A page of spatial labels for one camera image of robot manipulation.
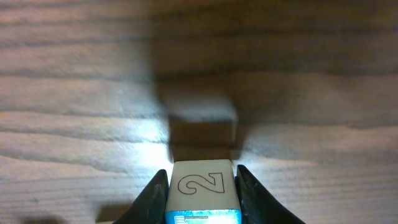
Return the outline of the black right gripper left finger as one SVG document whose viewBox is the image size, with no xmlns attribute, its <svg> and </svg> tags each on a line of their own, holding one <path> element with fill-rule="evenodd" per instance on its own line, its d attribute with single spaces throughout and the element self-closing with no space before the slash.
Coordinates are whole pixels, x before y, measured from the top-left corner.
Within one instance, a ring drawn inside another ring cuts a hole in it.
<svg viewBox="0 0 398 224">
<path fill-rule="evenodd" d="M 135 201 L 113 224 L 166 224 L 165 207 L 169 195 L 167 172 L 159 170 Z"/>
</svg>

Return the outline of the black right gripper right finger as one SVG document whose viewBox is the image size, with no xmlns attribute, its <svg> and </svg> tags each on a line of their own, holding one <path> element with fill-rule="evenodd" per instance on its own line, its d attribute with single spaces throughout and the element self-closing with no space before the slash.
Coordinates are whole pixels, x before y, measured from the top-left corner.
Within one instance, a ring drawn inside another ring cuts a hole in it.
<svg viewBox="0 0 398 224">
<path fill-rule="evenodd" d="M 237 165 L 235 184 L 243 224 L 305 224 L 285 208 L 244 165 Z"/>
</svg>

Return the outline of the blue L block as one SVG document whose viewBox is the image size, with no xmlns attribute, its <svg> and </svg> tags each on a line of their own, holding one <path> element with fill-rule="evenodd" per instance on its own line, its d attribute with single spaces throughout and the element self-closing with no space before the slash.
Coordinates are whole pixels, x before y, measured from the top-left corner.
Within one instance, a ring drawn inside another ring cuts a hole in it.
<svg viewBox="0 0 398 224">
<path fill-rule="evenodd" d="M 231 161 L 176 162 L 165 221 L 167 224 L 241 224 L 242 212 Z"/>
</svg>

